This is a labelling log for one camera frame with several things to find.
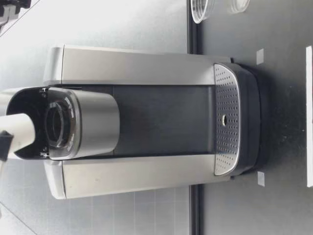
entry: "grid pattern surface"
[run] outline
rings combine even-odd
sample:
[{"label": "grid pattern surface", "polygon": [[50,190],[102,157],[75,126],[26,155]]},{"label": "grid pattern surface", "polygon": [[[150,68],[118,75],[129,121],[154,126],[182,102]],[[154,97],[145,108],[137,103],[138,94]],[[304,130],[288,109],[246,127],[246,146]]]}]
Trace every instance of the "grid pattern surface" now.
[{"label": "grid pattern surface", "polygon": [[38,235],[188,235],[189,188],[54,199],[43,162],[9,160],[0,201]]}]

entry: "coffee machine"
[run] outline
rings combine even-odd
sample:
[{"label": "coffee machine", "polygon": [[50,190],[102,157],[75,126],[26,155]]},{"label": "coffee machine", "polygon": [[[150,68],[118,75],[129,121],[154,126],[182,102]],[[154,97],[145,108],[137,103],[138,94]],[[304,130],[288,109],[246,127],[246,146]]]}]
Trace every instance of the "coffee machine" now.
[{"label": "coffee machine", "polygon": [[33,121],[16,155],[44,162],[58,199],[226,181],[258,157],[257,81],[226,57],[63,45],[42,87],[0,98]]}]

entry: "black front panel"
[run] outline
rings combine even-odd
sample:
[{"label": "black front panel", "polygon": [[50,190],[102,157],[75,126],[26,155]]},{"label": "black front panel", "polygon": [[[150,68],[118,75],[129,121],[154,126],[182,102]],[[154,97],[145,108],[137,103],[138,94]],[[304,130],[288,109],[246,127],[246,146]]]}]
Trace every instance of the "black front panel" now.
[{"label": "black front panel", "polygon": [[115,156],[202,154],[214,151],[214,92],[208,86],[82,85],[112,94],[120,111]]}]

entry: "stainless steel panel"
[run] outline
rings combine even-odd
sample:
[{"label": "stainless steel panel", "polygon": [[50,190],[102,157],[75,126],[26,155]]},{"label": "stainless steel panel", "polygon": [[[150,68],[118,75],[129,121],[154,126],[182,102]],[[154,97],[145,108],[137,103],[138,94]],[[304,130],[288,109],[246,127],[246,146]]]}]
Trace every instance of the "stainless steel panel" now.
[{"label": "stainless steel panel", "polygon": [[63,161],[67,198],[226,181],[215,155]]},{"label": "stainless steel panel", "polygon": [[[61,57],[55,53],[60,50],[52,49],[48,58],[48,84],[212,85],[214,63],[230,62],[219,56],[78,46],[65,46]],[[55,73],[60,64],[62,72]]]}]

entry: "circular hole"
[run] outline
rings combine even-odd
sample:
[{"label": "circular hole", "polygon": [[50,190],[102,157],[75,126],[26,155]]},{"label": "circular hole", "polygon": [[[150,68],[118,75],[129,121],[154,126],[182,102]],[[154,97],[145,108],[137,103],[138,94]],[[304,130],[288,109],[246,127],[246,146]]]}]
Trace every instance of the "circular hole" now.
[{"label": "circular hole", "polygon": [[50,140],[57,141],[61,133],[61,117],[56,108],[47,113],[47,134]]},{"label": "circular hole", "polygon": [[226,117],[226,115],[223,115],[223,117],[222,117],[222,124],[223,124],[223,126],[227,125],[227,117]]}]

